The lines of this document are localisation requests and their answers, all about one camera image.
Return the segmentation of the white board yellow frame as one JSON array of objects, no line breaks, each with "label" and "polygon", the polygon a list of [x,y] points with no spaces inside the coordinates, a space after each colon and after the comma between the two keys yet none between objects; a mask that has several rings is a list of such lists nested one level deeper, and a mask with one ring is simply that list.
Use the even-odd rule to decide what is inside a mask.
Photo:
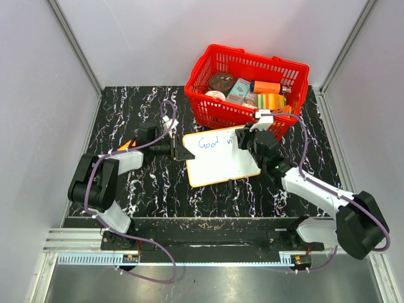
[{"label": "white board yellow frame", "polygon": [[193,155],[186,162],[189,184],[201,187],[228,180],[259,175],[261,170],[247,150],[238,147],[232,128],[190,133],[182,138],[182,144]]}]

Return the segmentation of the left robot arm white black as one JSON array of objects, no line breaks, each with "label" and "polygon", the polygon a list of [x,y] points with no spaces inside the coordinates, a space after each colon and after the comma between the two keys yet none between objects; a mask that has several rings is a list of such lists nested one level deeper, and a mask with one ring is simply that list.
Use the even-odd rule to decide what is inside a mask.
[{"label": "left robot arm white black", "polygon": [[118,177],[143,168],[156,156],[178,162],[194,160],[195,156],[175,133],[177,125],[177,119],[163,117],[163,133],[159,136],[157,126],[146,122],[139,127],[137,135],[117,151],[107,155],[85,153],[80,158],[68,189],[68,199],[101,219],[116,233],[115,243],[122,249],[134,247],[137,235],[131,230],[131,219],[116,202]]}]

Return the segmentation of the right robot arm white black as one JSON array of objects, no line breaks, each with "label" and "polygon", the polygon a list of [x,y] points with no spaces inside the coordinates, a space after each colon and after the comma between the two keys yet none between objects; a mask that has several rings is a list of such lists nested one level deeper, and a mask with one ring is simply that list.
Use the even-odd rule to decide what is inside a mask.
[{"label": "right robot arm white black", "polygon": [[371,194],[366,191],[354,194],[309,176],[280,155],[280,145],[269,131],[246,125],[236,129],[235,135],[239,149],[249,152],[261,173],[274,185],[305,199],[329,216],[294,222],[287,234],[292,249],[322,243],[340,247],[351,257],[362,260],[372,251],[389,248],[389,227]]}]

